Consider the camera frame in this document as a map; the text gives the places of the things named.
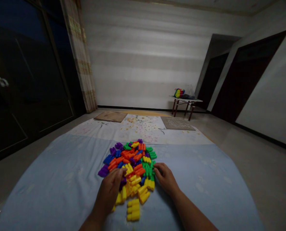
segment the baseboard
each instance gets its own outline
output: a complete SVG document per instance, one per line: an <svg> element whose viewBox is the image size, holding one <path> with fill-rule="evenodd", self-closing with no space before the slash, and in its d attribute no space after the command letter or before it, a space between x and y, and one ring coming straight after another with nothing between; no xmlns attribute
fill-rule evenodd
<svg viewBox="0 0 286 231"><path fill-rule="evenodd" d="M116 109L126 109L126 110L144 110L144 111L172 111L172 109L159 109L159 108L145 108L145 107L119 107L119 106L105 106L105 105L98 105L99 108L116 108ZM186 110L177 110L177 112L185 112ZM204 113L208 114L209 111L206 112L197 112L194 111L193 113Z"/></svg>
<svg viewBox="0 0 286 231"><path fill-rule="evenodd" d="M274 143L274 144L276 144L276 145L278 145L278 146L280 146L280 147L286 149L286 144L285 144L285 143L282 143L281 141L275 140L274 138L271 138L271 137L269 137L269 136L266 136L266 135L264 135L264 134L261 134L261 133L259 133L259 132L257 132L257 131L254 131L254 130L252 130L252 129L250 129L250 128L247 128L247 127L245 127L245 126L243 126L243 125L241 125L241 124L238 124L238 123L236 123L236 122L233 123L233 124L234 124L235 126L241 128L241 129L247 131L247 132L250 132L250 133L252 133L252 134L254 134L254 135L257 135L257 136L259 136L259 137L261 137L261 138L263 138L263 139L265 139L265 140L267 140L267 141L269 141L269 142L271 142L271 143Z"/></svg>

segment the mat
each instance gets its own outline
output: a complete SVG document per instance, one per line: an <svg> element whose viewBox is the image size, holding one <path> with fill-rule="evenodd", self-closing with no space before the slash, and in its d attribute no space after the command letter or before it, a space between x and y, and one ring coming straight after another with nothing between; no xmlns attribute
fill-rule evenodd
<svg viewBox="0 0 286 231"><path fill-rule="evenodd" d="M195 131L191 124L179 117L161 117L166 129Z"/></svg>
<svg viewBox="0 0 286 231"><path fill-rule="evenodd" d="M96 116L96 120L112 121L112 122L122 122L127 116L127 113L114 112L114 111L105 111L100 115Z"/></svg>

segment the doorway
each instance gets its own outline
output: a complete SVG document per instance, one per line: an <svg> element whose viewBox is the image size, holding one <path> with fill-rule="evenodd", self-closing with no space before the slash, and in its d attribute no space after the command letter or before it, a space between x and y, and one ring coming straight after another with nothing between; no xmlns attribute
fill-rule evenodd
<svg viewBox="0 0 286 231"><path fill-rule="evenodd" d="M228 55L229 53L226 53L210 59L200 92L197 97L203 101L198 104L200 108L207 110Z"/></svg>
<svg viewBox="0 0 286 231"><path fill-rule="evenodd" d="M286 31L240 47L211 113L234 123L279 48Z"/></svg>

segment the wall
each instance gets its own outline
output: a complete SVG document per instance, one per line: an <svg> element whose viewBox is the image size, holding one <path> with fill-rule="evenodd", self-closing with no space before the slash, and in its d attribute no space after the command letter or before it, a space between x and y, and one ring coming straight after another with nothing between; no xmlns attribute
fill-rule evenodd
<svg viewBox="0 0 286 231"><path fill-rule="evenodd" d="M204 64L202 67L202 71L200 74L200 77L198 79L196 89L195 89L195 96L198 97L198 94L200 93L200 89L207 71L207 67L209 64L209 60L211 58L214 58L216 56L228 53L235 41L230 41L230 40L222 40L222 39L214 39L211 38L207 54L204 60Z"/></svg>
<svg viewBox="0 0 286 231"><path fill-rule="evenodd" d="M286 30L286 1L279 1L253 17L250 33L231 48L214 91L211 111L239 47ZM245 104L237 123L286 144L286 38Z"/></svg>
<svg viewBox="0 0 286 231"><path fill-rule="evenodd" d="M196 88L212 34L244 36L249 22L124 0L81 4L97 101L107 106L171 109L175 88Z"/></svg>

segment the gray mat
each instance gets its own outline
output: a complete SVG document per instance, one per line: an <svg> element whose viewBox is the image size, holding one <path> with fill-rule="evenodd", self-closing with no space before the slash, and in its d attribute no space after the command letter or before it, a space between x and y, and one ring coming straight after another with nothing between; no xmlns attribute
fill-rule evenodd
<svg viewBox="0 0 286 231"><path fill-rule="evenodd" d="M191 124L183 118L162 116L161 119L166 129L195 131Z"/></svg>

